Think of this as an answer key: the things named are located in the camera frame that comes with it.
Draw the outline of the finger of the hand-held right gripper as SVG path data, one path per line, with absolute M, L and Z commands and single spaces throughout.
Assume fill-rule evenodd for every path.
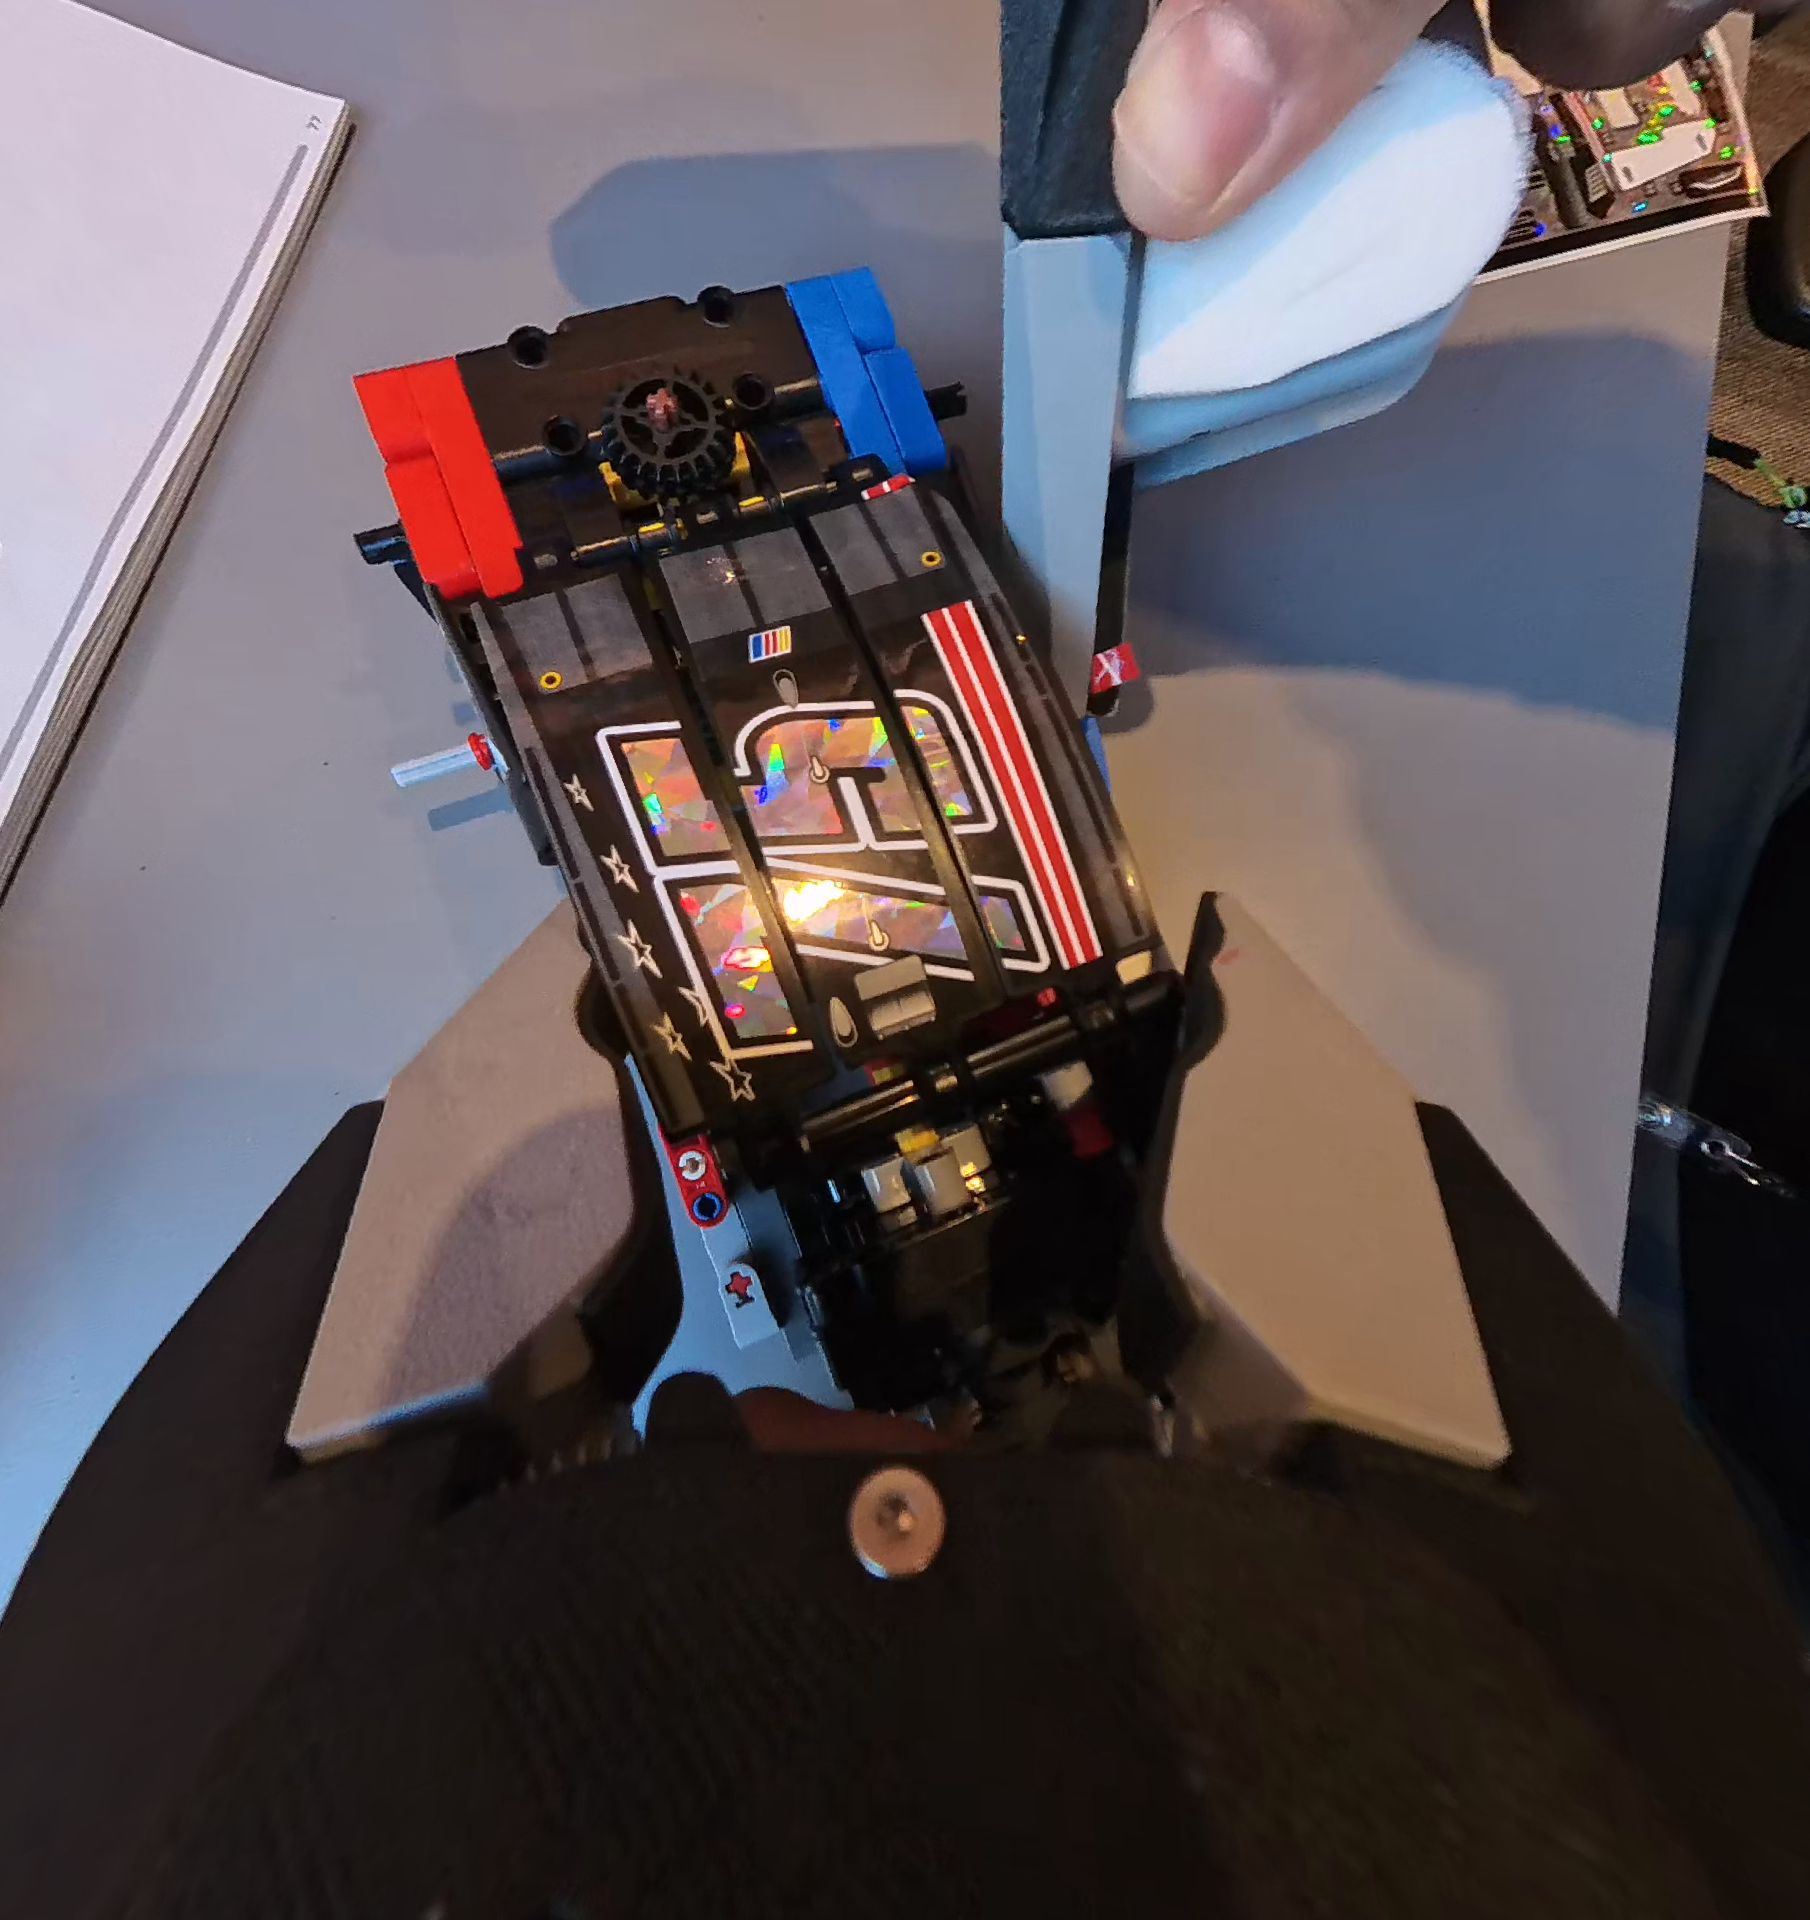
M 1093 655 L 1133 250 L 1004 234 L 1002 524 L 1057 664 Z

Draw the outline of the toy brick race car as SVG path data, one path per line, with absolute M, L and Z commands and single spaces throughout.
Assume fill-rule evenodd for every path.
M 1082 716 L 869 266 L 361 370 L 481 759 L 741 1343 L 1040 1432 L 1118 1371 L 1180 1025 Z

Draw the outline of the grey desk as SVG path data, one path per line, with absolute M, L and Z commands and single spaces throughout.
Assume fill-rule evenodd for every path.
M 114 4 L 357 138 L 0 910 L 0 1611 L 130 1380 L 556 902 L 452 739 L 357 370 L 871 264 L 997 481 L 992 4 Z M 1147 491 L 1110 774 L 1614 1304 L 1728 239 L 1469 292 L 1371 419 Z

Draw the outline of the open instruction booklet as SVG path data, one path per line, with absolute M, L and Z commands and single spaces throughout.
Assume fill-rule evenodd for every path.
M 0 901 L 348 125 L 113 15 L 0 1 Z

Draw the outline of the holographic sticker sheet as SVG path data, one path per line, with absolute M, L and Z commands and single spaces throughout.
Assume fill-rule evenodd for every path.
M 1769 213 L 1720 28 L 1634 83 L 1598 90 L 1547 85 L 1496 42 L 1488 52 L 1525 109 L 1530 160 L 1479 282 Z

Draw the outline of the person's left hand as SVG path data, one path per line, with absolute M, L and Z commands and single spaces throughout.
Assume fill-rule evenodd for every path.
M 749 1441 L 760 1453 L 844 1453 L 914 1456 L 948 1453 L 959 1442 L 905 1415 L 838 1408 L 777 1387 L 731 1398 Z

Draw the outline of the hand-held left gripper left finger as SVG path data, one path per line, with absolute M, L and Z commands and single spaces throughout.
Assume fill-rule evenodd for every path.
M 288 1428 L 316 1466 L 570 1388 L 631 1403 L 681 1304 L 652 1127 L 578 934 L 528 935 L 390 1084 Z

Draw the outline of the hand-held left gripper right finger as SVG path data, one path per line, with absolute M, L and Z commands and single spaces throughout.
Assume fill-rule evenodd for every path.
M 1174 1453 L 1510 1453 L 1409 1084 L 1229 893 L 1191 932 L 1118 1325 Z

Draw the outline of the person's right hand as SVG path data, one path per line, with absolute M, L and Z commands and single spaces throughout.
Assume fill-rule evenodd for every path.
M 1167 1 L 1112 111 L 1129 223 L 1185 242 L 1284 178 L 1442 13 L 1440 1 Z M 1550 83 L 1627 83 L 1726 13 L 1789 1 L 1488 1 L 1493 42 Z

